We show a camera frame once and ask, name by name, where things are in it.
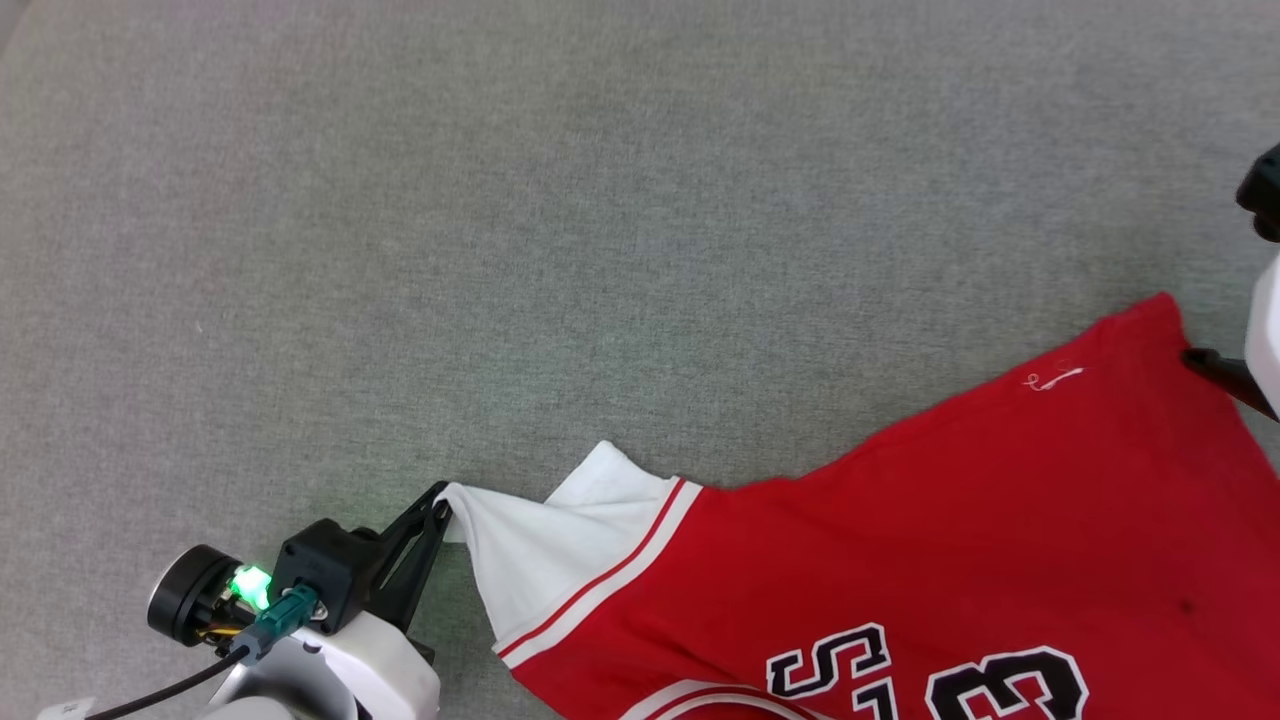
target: green light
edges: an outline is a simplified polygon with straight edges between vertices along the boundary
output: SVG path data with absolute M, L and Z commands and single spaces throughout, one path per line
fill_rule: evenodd
M 266 570 L 253 565 L 241 565 L 236 570 L 236 577 L 232 578 L 230 588 L 241 600 L 253 606 L 255 611 L 261 612 L 266 610 L 268 605 L 271 605 L 271 601 L 266 598 L 266 588 L 270 584 L 271 575 L 268 575 Z

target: gray fabric surface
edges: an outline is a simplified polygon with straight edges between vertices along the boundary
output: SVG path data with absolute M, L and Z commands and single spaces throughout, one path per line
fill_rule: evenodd
M 0 715 L 204 666 L 143 621 L 193 543 L 266 562 L 442 479 L 540 498 L 600 438 L 803 473 L 1160 290 L 1238 351 L 1277 31 L 1274 0 L 33 3 L 0 58 Z M 444 717 L 553 717 L 465 551 L 415 634 Z

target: black cable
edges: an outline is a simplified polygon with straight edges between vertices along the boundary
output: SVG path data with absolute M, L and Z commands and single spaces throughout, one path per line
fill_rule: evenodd
M 210 678 L 214 678 L 215 675 L 220 675 L 221 673 L 229 670 L 237 662 L 243 660 L 246 655 L 248 655 L 248 648 L 241 647 L 236 652 L 228 655 L 227 657 L 219 660 L 218 662 L 210 665 L 209 667 L 205 667 L 204 670 L 196 673 L 195 675 L 187 678 L 186 680 L 179 680 L 163 691 L 156 691 L 146 697 L 140 697 L 138 700 L 134 700 L 132 702 L 125 702 L 124 705 L 113 707 L 110 710 L 95 712 L 93 715 L 90 715 L 84 720 L 115 720 L 116 717 L 124 717 L 125 715 L 137 712 L 143 707 L 151 707 L 157 702 L 164 702 L 175 694 L 184 693 L 191 688 L 198 685 L 200 683 L 204 683 L 205 680 L 209 680 Z

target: teal connector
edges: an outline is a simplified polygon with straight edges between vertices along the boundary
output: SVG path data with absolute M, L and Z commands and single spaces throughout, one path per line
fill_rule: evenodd
M 315 615 L 320 597 L 316 591 L 306 585 L 296 585 L 280 600 L 273 602 L 270 607 L 257 614 L 257 620 L 248 628 L 241 630 L 232 641 L 230 651 L 236 652 L 242 647 L 248 648 L 244 665 L 256 665 L 264 655 L 271 651 L 276 641 L 293 634 L 311 621 Z

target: white thread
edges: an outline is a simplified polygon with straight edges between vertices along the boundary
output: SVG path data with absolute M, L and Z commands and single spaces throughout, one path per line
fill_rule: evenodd
M 1076 368 L 1074 370 L 1068 370 L 1068 372 L 1062 373 L 1061 375 L 1053 378 L 1052 380 L 1050 380 L 1050 382 L 1047 382 L 1047 383 L 1044 383 L 1044 384 L 1042 384 L 1039 387 L 1036 387 L 1036 383 L 1039 382 L 1039 375 L 1037 375 L 1036 373 L 1032 373 L 1032 374 L 1027 375 L 1027 382 L 1024 382 L 1023 384 L 1027 386 L 1027 387 L 1029 387 L 1029 388 L 1032 388 L 1032 389 L 1034 389 L 1036 392 L 1042 392 L 1042 391 L 1046 391 L 1046 389 L 1052 389 L 1053 386 L 1057 384 L 1057 380 L 1061 380 L 1062 378 L 1070 378 L 1071 375 L 1079 375 L 1083 372 L 1084 372 L 1084 368 Z

